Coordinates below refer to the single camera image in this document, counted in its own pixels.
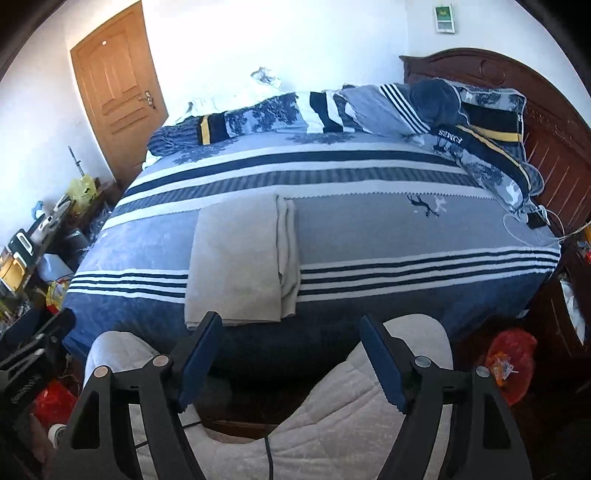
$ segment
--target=folded beige blanket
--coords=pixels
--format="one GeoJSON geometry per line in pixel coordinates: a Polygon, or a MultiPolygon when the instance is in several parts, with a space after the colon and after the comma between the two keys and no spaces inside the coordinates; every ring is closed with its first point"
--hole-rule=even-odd
{"type": "Polygon", "coordinates": [[[210,310],[224,325],[279,322],[300,288],[293,201],[253,195],[199,212],[185,296],[185,324],[210,310]]]}

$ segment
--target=door panel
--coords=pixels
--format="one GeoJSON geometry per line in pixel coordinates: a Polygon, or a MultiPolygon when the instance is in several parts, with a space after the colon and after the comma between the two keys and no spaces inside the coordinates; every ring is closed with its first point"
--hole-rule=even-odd
{"type": "Polygon", "coordinates": [[[72,62],[101,150],[115,178],[127,188],[141,172],[150,136],[168,117],[141,2],[75,46],[72,62]]]}

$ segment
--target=striped bedspread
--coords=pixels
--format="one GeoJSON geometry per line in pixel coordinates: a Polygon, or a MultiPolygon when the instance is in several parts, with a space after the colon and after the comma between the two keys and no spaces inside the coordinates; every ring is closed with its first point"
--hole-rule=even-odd
{"type": "Polygon", "coordinates": [[[167,352],[188,333],[200,208],[269,191],[297,208],[296,315],[226,328],[215,366],[230,374],[324,372],[358,342],[366,313],[425,313],[458,338],[493,314],[519,313],[560,258],[549,230],[513,219],[505,228],[503,208],[461,168],[402,140],[231,138],[169,155],[131,184],[66,295],[77,317],[67,347],[84,358],[102,332],[124,330],[167,352]]]}

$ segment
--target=silver bolt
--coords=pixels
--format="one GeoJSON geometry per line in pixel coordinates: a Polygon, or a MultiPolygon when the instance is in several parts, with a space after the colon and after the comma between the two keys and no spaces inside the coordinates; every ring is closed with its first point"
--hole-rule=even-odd
{"type": "Polygon", "coordinates": [[[482,378],[490,377],[491,373],[487,369],[487,367],[476,367],[476,375],[482,378]]]}
{"type": "Polygon", "coordinates": [[[414,362],[417,364],[417,367],[421,368],[428,368],[431,366],[431,359],[424,355],[419,355],[414,359],[414,362]]]}
{"type": "Polygon", "coordinates": [[[166,355],[159,355],[152,360],[152,363],[155,367],[163,367],[168,363],[168,357],[166,355]]]}
{"type": "Polygon", "coordinates": [[[95,368],[95,377],[96,378],[102,378],[107,373],[109,373],[109,369],[107,367],[105,367],[104,365],[101,365],[100,367],[95,368]]]}

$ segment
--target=white bedding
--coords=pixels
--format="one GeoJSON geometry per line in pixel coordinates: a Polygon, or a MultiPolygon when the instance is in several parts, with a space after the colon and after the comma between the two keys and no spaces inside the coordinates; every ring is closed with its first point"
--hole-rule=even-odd
{"type": "MultiPolygon", "coordinates": [[[[427,355],[442,368],[452,368],[445,330],[426,315],[386,322],[393,336],[403,338],[415,355],[427,355]]],[[[85,378],[99,365],[113,371],[138,368],[156,351],[130,333],[107,332],[94,342],[85,378]]],[[[130,406],[136,443],[145,440],[139,407],[130,406]]],[[[451,407],[441,415],[437,439],[425,479],[436,479],[447,448],[451,407]]],[[[193,406],[181,416],[183,425],[199,419],[193,406]]],[[[382,392],[363,346],[332,369],[302,405],[270,435],[275,479],[375,479],[404,416],[382,392]]],[[[202,426],[186,430],[191,448],[208,479],[263,479],[269,464],[264,440],[227,437],[202,426]]],[[[138,449],[144,479],[156,479],[149,448],[138,449]]]]}

